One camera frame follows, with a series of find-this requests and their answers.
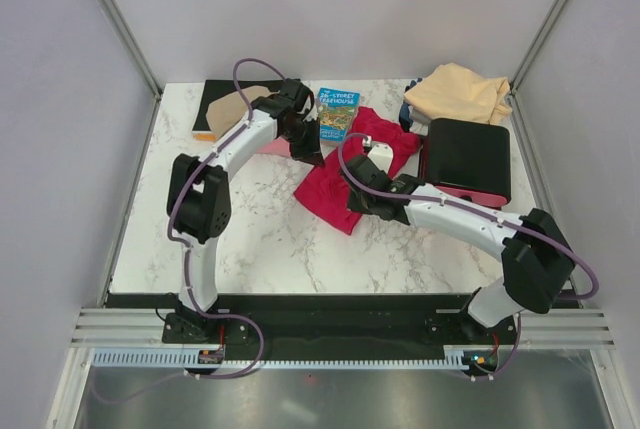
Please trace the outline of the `black notebook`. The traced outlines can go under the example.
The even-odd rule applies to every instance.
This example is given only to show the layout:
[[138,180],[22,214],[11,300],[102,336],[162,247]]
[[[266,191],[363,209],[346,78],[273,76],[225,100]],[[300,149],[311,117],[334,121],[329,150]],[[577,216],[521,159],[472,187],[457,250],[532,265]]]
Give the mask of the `black notebook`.
[[[277,93],[282,86],[282,80],[241,80],[239,87],[250,102],[259,96],[269,96]],[[194,132],[209,133],[209,126],[205,120],[208,105],[218,98],[237,91],[232,80],[209,79],[205,81],[202,97],[194,120],[191,134]]]

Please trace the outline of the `light pink t shirt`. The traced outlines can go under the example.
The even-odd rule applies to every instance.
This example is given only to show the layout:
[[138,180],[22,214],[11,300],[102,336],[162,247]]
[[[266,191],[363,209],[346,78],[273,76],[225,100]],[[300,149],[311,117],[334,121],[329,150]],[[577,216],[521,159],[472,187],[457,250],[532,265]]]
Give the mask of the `light pink t shirt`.
[[264,155],[276,155],[280,157],[289,157],[290,156],[289,143],[284,139],[278,138],[266,144],[264,147],[262,147],[258,151],[258,153],[264,154]]

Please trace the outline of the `black pink drawer organizer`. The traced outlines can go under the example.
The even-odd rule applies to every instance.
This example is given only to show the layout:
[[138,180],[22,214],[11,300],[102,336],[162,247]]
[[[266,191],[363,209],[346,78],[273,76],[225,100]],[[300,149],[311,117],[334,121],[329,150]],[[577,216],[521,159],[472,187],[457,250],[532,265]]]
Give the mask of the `black pink drawer organizer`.
[[512,198],[510,156],[506,128],[439,118],[424,138],[418,177],[449,195],[500,209]]

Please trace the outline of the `right aluminium frame post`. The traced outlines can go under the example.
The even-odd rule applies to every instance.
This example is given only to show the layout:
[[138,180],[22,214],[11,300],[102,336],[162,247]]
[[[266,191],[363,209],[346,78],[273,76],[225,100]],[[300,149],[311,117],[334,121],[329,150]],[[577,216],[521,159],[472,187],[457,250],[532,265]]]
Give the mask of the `right aluminium frame post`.
[[571,0],[554,0],[540,27],[538,28],[529,48],[527,49],[521,63],[519,64],[512,80],[511,92],[516,94],[522,87],[536,59],[547,43],[553,30],[564,14]]

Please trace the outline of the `cream yellow t shirt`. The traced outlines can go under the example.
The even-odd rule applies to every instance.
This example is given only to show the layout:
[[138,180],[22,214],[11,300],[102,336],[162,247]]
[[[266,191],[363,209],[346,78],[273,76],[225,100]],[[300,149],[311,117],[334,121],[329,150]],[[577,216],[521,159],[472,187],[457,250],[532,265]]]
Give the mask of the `cream yellow t shirt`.
[[404,101],[430,120],[500,125],[512,114],[506,77],[486,78],[455,63],[438,66],[405,92]]

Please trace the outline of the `left aluminium frame post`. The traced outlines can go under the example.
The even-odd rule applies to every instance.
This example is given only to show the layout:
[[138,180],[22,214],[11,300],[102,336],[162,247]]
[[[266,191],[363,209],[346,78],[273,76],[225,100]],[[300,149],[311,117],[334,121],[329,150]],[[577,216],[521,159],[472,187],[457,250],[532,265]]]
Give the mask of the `left aluminium frame post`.
[[97,0],[116,36],[131,58],[137,72],[156,100],[162,96],[162,88],[144,56],[116,0]]

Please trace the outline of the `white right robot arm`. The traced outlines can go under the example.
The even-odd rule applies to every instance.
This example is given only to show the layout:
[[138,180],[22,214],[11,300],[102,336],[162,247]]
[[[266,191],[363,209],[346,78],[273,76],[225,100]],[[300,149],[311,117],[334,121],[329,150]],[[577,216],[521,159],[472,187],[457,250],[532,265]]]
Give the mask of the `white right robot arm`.
[[472,293],[458,330],[477,343],[524,310],[546,314],[576,262],[553,217],[540,209],[521,216],[450,196],[407,174],[391,178],[372,158],[345,163],[348,208],[382,220],[434,230],[474,246],[501,263],[502,276]]

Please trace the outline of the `beige t shirt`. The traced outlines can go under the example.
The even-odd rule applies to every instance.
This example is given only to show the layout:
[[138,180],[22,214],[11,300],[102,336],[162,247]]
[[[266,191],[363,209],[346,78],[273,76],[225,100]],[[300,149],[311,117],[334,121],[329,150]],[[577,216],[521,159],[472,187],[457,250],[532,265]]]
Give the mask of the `beige t shirt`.
[[206,140],[217,141],[246,114],[248,108],[238,91],[216,99],[208,105],[205,120],[209,126]]

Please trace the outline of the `aluminium frame post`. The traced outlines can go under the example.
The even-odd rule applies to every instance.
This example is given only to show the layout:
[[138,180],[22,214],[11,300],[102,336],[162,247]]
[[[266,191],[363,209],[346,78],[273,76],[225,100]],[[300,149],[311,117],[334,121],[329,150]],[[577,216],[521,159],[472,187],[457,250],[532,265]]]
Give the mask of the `aluminium frame post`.
[[131,58],[137,72],[156,100],[162,96],[162,88],[144,56],[116,0],[97,0],[116,36]]
[[571,0],[554,0],[540,27],[538,28],[529,48],[527,49],[521,63],[519,64],[512,80],[511,92],[516,94],[522,87],[536,59],[547,43],[553,30],[564,14]]

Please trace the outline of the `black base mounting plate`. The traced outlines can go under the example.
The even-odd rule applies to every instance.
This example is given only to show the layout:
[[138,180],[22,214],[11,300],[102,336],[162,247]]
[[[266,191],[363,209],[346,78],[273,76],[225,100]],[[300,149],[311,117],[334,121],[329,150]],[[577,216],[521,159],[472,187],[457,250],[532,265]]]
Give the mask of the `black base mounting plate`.
[[447,346],[505,348],[506,318],[485,329],[463,317],[466,294],[222,295],[203,318],[183,305],[167,314],[170,344],[215,344],[232,359],[431,359]]

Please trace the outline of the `blue illustrated paperback book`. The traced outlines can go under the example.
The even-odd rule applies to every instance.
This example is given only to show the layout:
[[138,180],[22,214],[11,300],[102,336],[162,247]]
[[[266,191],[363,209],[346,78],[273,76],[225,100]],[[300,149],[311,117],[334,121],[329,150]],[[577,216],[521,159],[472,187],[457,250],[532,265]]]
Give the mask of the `blue illustrated paperback book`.
[[351,128],[360,102],[358,92],[321,87],[316,107],[320,124],[320,142],[337,146]]

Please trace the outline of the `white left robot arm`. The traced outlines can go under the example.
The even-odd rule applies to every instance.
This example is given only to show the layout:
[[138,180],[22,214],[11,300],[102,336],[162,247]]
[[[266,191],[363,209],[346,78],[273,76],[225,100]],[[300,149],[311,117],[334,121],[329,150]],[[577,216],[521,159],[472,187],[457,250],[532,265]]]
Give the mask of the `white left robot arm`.
[[185,331],[198,342],[211,341],[220,327],[218,316],[208,310],[218,299],[216,250],[232,215],[230,182],[277,139],[286,141],[293,160],[324,165],[314,94],[298,80],[286,79],[277,93],[251,101],[248,114],[215,142],[204,159],[181,154],[173,162],[167,235],[184,247],[179,300],[191,310]]

